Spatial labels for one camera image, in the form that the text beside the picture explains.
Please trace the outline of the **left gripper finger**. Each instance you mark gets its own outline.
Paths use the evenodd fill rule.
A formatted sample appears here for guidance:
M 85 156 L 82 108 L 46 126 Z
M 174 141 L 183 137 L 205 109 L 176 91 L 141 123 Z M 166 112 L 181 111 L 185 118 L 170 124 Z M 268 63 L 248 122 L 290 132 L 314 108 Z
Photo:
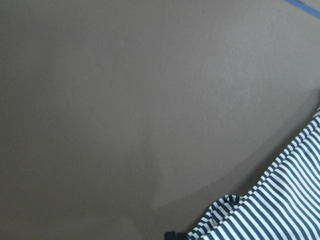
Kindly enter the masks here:
M 164 233 L 165 240 L 188 240 L 186 232 L 167 231 Z

